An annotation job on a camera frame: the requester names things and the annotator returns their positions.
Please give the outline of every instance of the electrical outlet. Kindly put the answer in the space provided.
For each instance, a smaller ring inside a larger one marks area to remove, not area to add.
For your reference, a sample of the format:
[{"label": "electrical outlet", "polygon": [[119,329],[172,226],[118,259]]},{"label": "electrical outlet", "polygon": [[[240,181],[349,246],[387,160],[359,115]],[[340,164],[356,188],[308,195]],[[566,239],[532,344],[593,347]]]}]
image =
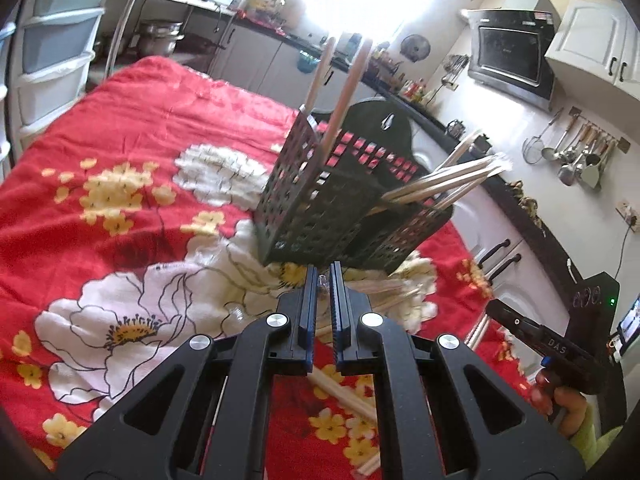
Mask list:
[{"label": "electrical outlet", "polygon": [[620,214],[620,216],[622,216],[627,225],[629,225],[631,217],[635,216],[636,225],[634,225],[631,230],[635,233],[640,230],[640,216],[638,216],[638,212],[629,205],[629,202],[627,202],[626,200],[621,200],[620,202],[618,202],[616,204],[616,211]]}]

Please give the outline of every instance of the cabinet door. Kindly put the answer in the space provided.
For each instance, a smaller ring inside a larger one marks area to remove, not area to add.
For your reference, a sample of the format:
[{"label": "cabinet door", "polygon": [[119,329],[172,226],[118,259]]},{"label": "cabinet door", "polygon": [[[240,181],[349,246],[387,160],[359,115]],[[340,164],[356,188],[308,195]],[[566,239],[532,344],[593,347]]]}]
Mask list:
[{"label": "cabinet door", "polygon": [[223,40],[226,50],[216,61],[213,79],[223,79],[234,86],[257,91],[281,43],[244,27],[231,27]]},{"label": "cabinet door", "polygon": [[622,7],[572,0],[545,57],[613,82],[620,67],[626,22]]},{"label": "cabinet door", "polygon": [[[514,247],[493,272],[488,273],[489,277],[517,254],[520,261],[511,262],[494,279],[494,296],[523,316],[564,335],[569,313],[536,255],[524,241]],[[540,355],[517,339],[513,345],[524,373],[533,373],[540,368]]]},{"label": "cabinet door", "polygon": [[[347,74],[345,72],[337,68],[330,68],[318,92],[315,108],[319,110],[333,110],[338,102],[338,97],[340,97],[345,81],[347,81]],[[372,90],[364,83],[358,83],[353,97],[351,97],[350,104],[374,97],[375,95],[375,90]]]},{"label": "cabinet door", "polygon": [[625,49],[615,85],[640,100],[640,32],[632,19],[626,24]]},{"label": "cabinet door", "polygon": [[[412,130],[414,157],[429,170],[436,168],[447,158],[447,154],[413,121]],[[498,264],[522,240],[520,233],[481,187],[476,187],[454,204],[451,221],[477,262],[499,244],[504,245],[485,260],[485,272]]]},{"label": "cabinet door", "polygon": [[298,69],[300,50],[283,44],[264,76],[258,94],[287,105],[300,108],[305,102],[315,71],[306,74]]}]

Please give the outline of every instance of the microwave oven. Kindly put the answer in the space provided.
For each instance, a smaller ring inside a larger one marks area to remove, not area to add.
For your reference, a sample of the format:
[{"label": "microwave oven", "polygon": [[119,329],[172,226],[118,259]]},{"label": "microwave oven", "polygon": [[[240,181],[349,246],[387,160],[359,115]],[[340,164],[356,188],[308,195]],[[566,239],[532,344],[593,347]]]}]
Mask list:
[{"label": "microwave oven", "polygon": [[556,78],[545,54],[556,28],[536,10],[470,10],[469,77],[549,110]]}]

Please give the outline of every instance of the power cord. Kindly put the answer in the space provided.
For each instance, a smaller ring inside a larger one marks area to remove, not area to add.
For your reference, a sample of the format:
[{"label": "power cord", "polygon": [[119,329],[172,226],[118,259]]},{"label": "power cord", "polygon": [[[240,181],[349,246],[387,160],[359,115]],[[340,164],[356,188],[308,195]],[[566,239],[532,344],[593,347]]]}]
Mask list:
[{"label": "power cord", "polygon": [[626,237],[629,236],[629,231],[631,231],[631,228],[636,225],[636,222],[638,221],[638,218],[633,215],[630,219],[629,219],[629,227],[626,229],[626,233],[625,233],[625,237],[622,240],[622,247],[620,248],[620,262],[618,263],[618,270],[616,271],[616,275],[613,278],[614,280],[618,279],[618,274],[620,273],[620,267],[622,267],[622,258],[624,258],[625,255],[625,243],[626,243]]}]

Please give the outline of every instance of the small screen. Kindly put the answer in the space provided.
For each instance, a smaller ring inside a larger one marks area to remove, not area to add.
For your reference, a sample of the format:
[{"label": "small screen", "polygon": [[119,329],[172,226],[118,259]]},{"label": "small screen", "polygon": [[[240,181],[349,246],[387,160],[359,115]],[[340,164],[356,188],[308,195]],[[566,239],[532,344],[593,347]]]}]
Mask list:
[{"label": "small screen", "polygon": [[631,341],[640,332],[640,295],[634,301],[629,312],[620,322],[620,335],[623,343]]},{"label": "small screen", "polygon": [[480,27],[479,65],[531,83],[540,80],[538,35],[520,30]]}]

